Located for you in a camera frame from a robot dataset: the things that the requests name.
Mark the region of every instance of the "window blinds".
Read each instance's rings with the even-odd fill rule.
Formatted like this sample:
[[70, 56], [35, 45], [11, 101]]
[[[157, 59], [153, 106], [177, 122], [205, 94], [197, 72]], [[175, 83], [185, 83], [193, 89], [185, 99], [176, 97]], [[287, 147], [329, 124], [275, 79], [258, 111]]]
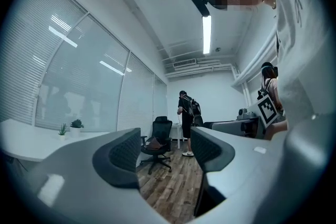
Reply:
[[154, 117], [167, 116], [167, 85], [157, 76], [154, 82]]
[[81, 119], [82, 132], [117, 130], [118, 104], [129, 51], [90, 15], [67, 36], [44, 77], [36, 126], [59, 129]]
[[150, 136], [153, 123], [154, 73], [133, 54], [130, 55], [120, 94], [118, 131], [140, 127]]
[[61, 37], [86, 13], [73, 0], [16, 0], [0, 47], [0, 121], [31, 124], [38, 84]]

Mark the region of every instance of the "small succulent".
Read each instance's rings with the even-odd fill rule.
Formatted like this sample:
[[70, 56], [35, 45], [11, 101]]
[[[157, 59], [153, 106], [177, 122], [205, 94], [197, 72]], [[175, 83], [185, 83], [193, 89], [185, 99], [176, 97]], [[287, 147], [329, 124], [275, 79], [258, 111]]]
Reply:
[[65, 129], [67, 128], [67, 125], [64, 123], [61, 125], [61, 129], [59, 129], [59, 135], [65, 135], [67, 132]]
[[72, 128], [84, 128], [84, 125], [82, 125], [81, 120], [75, 120], [71, 123], [70, 127], [72, 127]]

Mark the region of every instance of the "chair base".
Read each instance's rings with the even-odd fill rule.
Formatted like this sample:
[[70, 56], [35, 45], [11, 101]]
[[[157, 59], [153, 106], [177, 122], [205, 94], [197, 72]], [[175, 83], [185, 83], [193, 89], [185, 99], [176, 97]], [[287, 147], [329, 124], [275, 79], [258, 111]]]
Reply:
[[149, 174], [149, 175], [152, 174], [152, 170], [153, 170], [154, 166], [155, 166], [157, 163], [160, 163], [160, 164], [162, 164], [162, 165], [168, 167], [168, 168], [169, 168], [169, 173], [171, 173], [171, 171], [172, 171], [171, 166], [169, 166], [167, 163], [164, 163], [164, 162], [163, 162], [163, 161], [165, 161], [165, 160], [167, 160], [167, 159], [170, 161], [170, 157], [166, 157], [166, 156], [164, 156], [164, 158], [159, 158], [158, 155], [154, 155], [152, 158], [145, 159], [144, 161], [141, 161], [141, 162], [140, 162], [140, 165], [142, 165], [143, 163], [151, 163], [151, 162], [152, 162], [152, 165], [151, 165], [151, 167], [149, 168], [149, 171], [148, 171], [148, 174]]

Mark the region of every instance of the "wooden floor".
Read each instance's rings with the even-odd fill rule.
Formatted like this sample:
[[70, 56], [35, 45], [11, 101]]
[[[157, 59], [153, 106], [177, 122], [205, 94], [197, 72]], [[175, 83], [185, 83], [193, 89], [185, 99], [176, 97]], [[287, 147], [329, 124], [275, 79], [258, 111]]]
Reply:
[[137, 175], [142, 197], [168, 222], [182, 224], [192, 220], [199, 188], [202, 180], [202, 170], [195, 157], [182, 156], [186, 151], [186, 142], [172, 142], [172, 151], [165, 154], [171, 161], [166, 161], [172, 167], [156, 164], [152, 174], [148, 174], [151, 163], [138, 166]]

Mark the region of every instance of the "air conditioner vent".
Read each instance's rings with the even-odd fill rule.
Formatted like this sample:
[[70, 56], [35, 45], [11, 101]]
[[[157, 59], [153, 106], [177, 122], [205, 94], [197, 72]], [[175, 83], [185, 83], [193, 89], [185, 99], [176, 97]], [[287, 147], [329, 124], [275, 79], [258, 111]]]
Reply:
[[174, 68], [193, 66], [196, 64], [196, 59], [185, 60], [173, 63]]

